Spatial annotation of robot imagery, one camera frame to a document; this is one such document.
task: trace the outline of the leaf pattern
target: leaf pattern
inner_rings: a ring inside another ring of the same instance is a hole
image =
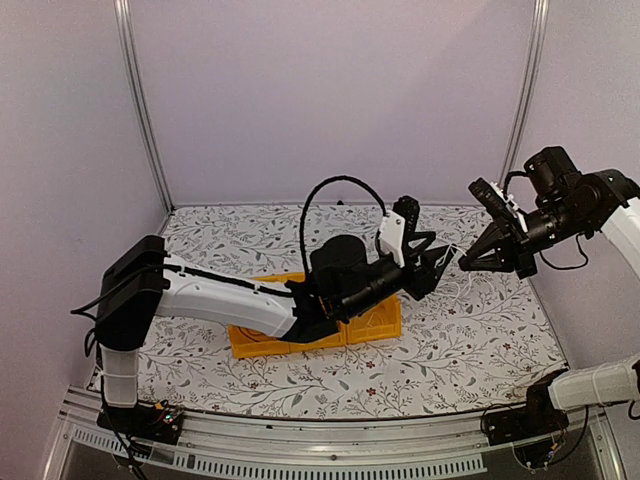
[[[299,206],[178,209],[173,254],[247,277],[301,271]],[[314,206],[308,249],[348,232],[373,259],[373,206]],[[480,208],[423,207],[419,227],[461,248],[488,222]],[[157,317],[140,352],[139,395],[187,408],[297,418],[462,412],[517,402],[565,360],[534,294],[515,274],[468,273],[455,260],[421,302],[401,293],[403,336],[287,356],[236,360],[223,325]]]

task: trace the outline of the patterned mat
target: patterned mat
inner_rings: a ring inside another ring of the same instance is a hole
[[[301,271],[300,210],[181,208],[164,236],[171,253],[224,273]],[[308,249],[348,232],[372,252],[379,221],[373,206],[312,207]],[[479,208],[423,207],[420,229],[464,248],[487,223]],[[515,274],[469,275],[454,261],[425,300],[400,297],[399,339],[246,360],[233,358],[222,325],[157,317],[140,354],[140,397],[245,415],[405,417],[521,401],[528,385],[564,364],[529,284]]]

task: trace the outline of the white wall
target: white wall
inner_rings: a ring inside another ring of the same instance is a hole
[[[472,203],[517,106],[530,0],[132,2],[177,204],[302,201],[327,176]],[[353,186],[325,198],[366,199]]]
[[[544,146],[562,145],[583,172],[617,168],[640,181],[639,26],[635,0],[551,2],[521,163]],[[640,280],[602,236],[583,244],[587,268],[556,272],[539,265],[533,278],[573,367],[640,351]],[[548,258],[580,262],[569,241]],[[640,478],[640,425],[624,409],[610,418],[629,478]]]
[[[0,478],[36,478],[90,322],[68,315],[163,212],[113,2],[0,2]]]

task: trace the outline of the yellow basket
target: yellow basket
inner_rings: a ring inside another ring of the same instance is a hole
[[[304,281],[304,273],[288,273],[260,277],[261,282]],[[363,315],[351,319],[348,325],[338,324],[339,332],[312,343],[290,343],[268,337],[248,328],[230,326],[231,350],[236,358],[261,357],[264,355],[286,355],[319,348],[334,348],[355,343],[395,338],[402,334],[402,311],[400,301],[392,295]]]

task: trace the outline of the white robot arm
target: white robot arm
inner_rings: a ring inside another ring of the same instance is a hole
[[[525,213],[507,194],[510,178],[526,177],[538,196]],[[547,147],[512,172],[505,191],[478,179],[469,187],[493,222],[459,261],[463,270],[537,272],[534,254],[574,235],[602,232],[640,278],[640,188],[617,170],[582,174],[562,147]],[[640,400],[640,354],[593,368],[557,371],[527,390],[527,405],[483,417],[490,441],[554,431],[565,410]]]
[[[640,198],[619,206],[602,226],[602,233],[640,279]],[[549,396],[557,410],[640,401],[639,376],[640,353],[620,362],[563,373],[549,386]]]
[[[454,250],[449,245],[427,249],[435,233],[416,231],[419,212],[411,197],[393,205],[376,235],[379,258],[372,263],[360,238],[339,235],[311,253],[303,282],[286,284],[195,267],[168,255],[161,237],[143,238],[104,273],[101,296],[71,311],[91,317],[87,311],[98,306],[92,331],[102,358],[105,404],[98,424],[141,438],[177,441],[176,415],[170,414],[171,428],[165,428],[163,422],[149,421],[158,417],[153,407],[138,403],[138,352],[154,315],[198,318],[309,343],[337,333],[338,322],[348,322],[401,289],[421,300],[436,288]]]

